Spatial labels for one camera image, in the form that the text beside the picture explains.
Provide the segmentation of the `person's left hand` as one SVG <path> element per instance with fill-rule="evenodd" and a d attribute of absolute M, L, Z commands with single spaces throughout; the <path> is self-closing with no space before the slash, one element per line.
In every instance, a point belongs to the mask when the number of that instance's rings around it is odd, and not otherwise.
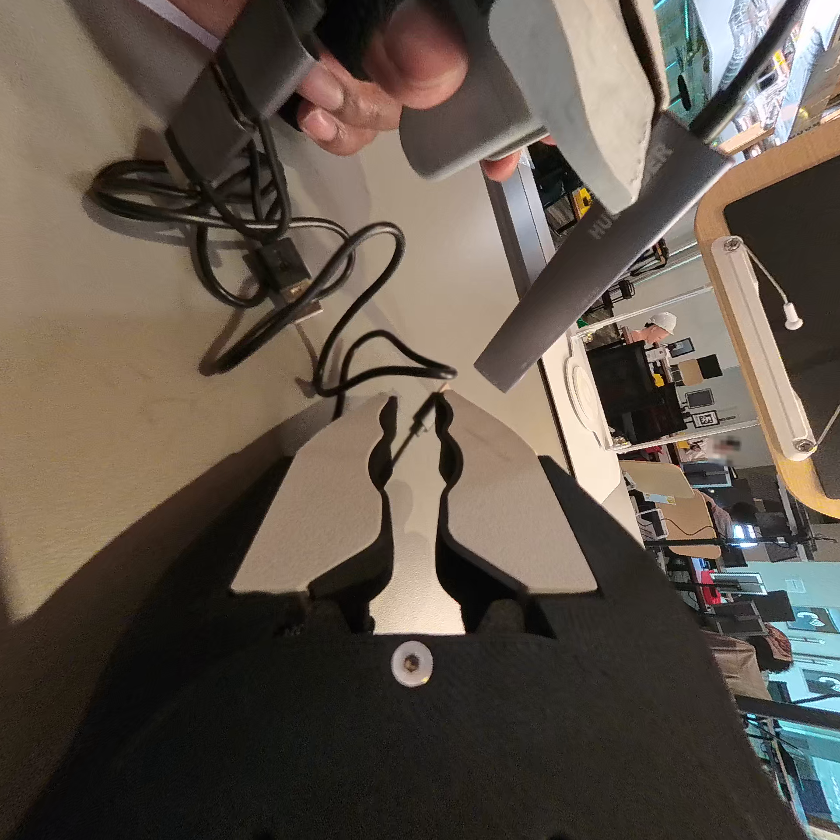
<path fill-rule="evenodd" d="M 365 79 L 325 47 L 300 84 L 297 125 L 319 148 L 350 156 L 399 128 L 404 109 L 428 110 L 463 84 L 468 56 L 461 34 L 428 2 L 401 2 L 367 46 Z"/>

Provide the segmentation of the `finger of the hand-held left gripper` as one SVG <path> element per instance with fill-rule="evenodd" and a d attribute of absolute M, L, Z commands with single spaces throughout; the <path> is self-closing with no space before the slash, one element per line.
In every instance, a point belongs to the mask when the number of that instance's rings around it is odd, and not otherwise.
<path fill-rule="evenodd" d="M 658 108 L 620 1 L 499 1 L 489 33 L 588 189 L 606 205 L 633 204 Z"/>
<path fill-rule="evenodd" d="M 655 1 L 621 1 L 627 34 L 654 93 L 659 111 L 669 108 L 669 83 Z"/>

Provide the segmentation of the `grey usb hub with cable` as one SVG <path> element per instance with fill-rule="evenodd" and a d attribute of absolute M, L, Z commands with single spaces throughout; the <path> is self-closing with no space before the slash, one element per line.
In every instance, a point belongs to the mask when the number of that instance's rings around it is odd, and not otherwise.
<path fill-rule="evenodd" d="M 612 211 L 599 198 L 574 226 L 476 360 L 476 370 L 489 383 L 509 392 L 635 259 L 733 167 L 732 156 L 713 142 L 807 6 L 805 1 L 782 3 L 732 82 L 689 126 L 668 112 L 657 118 L 635 202 Z"/>

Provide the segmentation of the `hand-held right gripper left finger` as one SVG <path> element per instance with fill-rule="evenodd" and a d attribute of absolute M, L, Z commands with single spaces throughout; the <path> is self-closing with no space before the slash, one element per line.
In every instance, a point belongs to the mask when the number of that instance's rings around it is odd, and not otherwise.
<path fill-rule="evenodd" d="M 385 486 L 397 399 L 378 394 L 296 453 L 232 581 L 237 594 L 375 598 L 391 579 Z"/>

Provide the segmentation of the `black monitor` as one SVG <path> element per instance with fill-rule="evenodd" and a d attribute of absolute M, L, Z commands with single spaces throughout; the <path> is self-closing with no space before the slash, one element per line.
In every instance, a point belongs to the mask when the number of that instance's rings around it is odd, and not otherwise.
<path fill-rule="evenodd" d="M 602 346 L 587 359 L 609 427 L 630 444 L 687 430 L 676 386 L 656 385 L 644 342 Z"/>

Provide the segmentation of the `wood-rimmed black board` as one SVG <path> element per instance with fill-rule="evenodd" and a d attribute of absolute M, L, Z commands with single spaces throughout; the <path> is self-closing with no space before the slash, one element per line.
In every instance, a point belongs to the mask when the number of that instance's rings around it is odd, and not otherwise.
<path fill-rule="evenodd" d="M 773 465 L 838 519 L 838 123 L 735 165 L 698 205 L 703 264 Z"/>

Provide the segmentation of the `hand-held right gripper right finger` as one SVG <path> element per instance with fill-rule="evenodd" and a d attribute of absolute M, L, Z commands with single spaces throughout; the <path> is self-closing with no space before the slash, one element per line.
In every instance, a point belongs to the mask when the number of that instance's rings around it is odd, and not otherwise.
<path fill-rule="evenodd" d="M 456 392 L 438 398 L 444 542 L 517 594 L 582 595 L 597 583 L 533 448 Z"/>

